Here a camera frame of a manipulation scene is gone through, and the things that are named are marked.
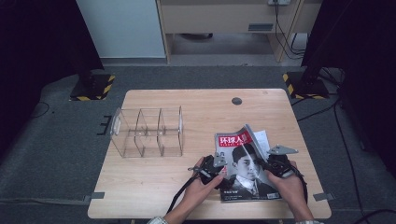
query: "black stand base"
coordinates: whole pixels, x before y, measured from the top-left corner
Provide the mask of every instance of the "black stand base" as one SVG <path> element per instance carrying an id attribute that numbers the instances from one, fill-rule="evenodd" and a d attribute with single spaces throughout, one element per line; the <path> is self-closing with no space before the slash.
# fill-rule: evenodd
<path id="1" fill-rule="evenodd" d="M 302 82 L 303 74 L 303 72 L 288 72 L 283 75 L 291 98 L 329 98 L 329 92 L 322 80 L 316 79 L 313 84 L 306 84 Z"/>
<path id="2" fill-rule="evenodd" d="M 92 75 L 92 83 L 87 85 L 81 79 L 70 94 L 71 101 L 104 100 L 113 84 L 112 75 Z"/>

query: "white wall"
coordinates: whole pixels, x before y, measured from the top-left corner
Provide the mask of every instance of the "white wall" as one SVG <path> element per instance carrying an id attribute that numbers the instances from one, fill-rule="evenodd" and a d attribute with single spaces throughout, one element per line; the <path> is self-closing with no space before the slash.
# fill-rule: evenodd
<path id="1" fill-rule="evenodd" d="M 101 58 L 165 58 L 155 0 L 77 0 Z"/>

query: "red magazine title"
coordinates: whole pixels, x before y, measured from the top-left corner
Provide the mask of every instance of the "red magazine title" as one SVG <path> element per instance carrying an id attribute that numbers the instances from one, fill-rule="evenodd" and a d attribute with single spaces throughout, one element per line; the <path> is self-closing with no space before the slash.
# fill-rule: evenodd
<path id="1" fill-rule="evenodd" d="M 248 131 L 244 131 L 238 135 L 219 136 L 220 147 L 237 147 L 251 141 L 252 139 Z"/>

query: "yellow and black hazard tape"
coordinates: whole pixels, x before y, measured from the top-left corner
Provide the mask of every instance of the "yellow and black hazard tape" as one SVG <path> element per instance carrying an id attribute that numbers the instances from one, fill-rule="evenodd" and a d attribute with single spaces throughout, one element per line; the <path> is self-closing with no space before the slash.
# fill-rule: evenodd
<path id="1" fill-rule="evenodd" d="M 104 100 L 104 99 L 106 99 L 108 92 L 111 89 L 111 85 L 113 84 L 114 78 L 116 76 L 110 75 L 107 77 L 108 77 L 108 80 L 106 81 L 106 83 L 103 87 L 103 91 L 100 95 L 99 94 L 88 95 L 88 94 L 82 93 L 81 95 L 78 95 L 78 96 L 70 96 L 70 100 L 71 101 L 90 101 L 90 100 Z"/>
<path id="2" fill-rule="evenodd" d="M 293 85 L 290 82 L 288 74 L 283 74 L 283 80 L 286 83 L 286 87 L 288 88 L 289 95 L 292 99 L 325 99 L 327 96 L 319 95 L 319 94 L 297 94 L 294 92 Z"/>

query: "clear acrylic box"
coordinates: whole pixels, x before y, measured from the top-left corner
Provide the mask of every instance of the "clear acrylic box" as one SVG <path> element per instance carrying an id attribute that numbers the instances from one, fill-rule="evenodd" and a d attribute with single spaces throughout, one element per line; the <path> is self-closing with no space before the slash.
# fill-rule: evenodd
<path id="1" fill-rule="evenodd" d="M 182 155 L 181 106 L 118 108 L 111 125 L 111 141 L 123 158 Z"/>

